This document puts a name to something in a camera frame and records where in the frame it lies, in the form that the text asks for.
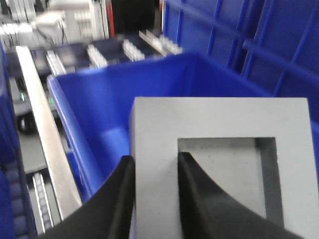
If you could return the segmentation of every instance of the aluminum rail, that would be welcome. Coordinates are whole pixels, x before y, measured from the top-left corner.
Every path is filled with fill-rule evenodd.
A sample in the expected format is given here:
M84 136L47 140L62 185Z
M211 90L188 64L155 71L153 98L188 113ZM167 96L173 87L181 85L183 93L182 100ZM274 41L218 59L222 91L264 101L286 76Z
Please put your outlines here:
M16 52L31 101L57 206L63 220L78 209L82 201L29 48L17 46Z

